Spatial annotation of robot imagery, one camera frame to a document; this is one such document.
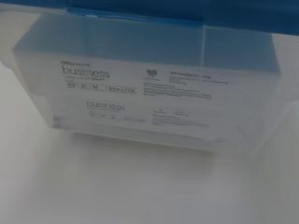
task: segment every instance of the plastic container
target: plastic container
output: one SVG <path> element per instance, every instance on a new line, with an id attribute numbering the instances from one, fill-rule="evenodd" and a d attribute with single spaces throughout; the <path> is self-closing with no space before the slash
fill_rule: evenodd
<path id="1" fill-rule="evenodd" d="M 253 150 L 299 96 L 296 36 L 72 7 L 1 8 L 1 60 L 53 128 Z"/>

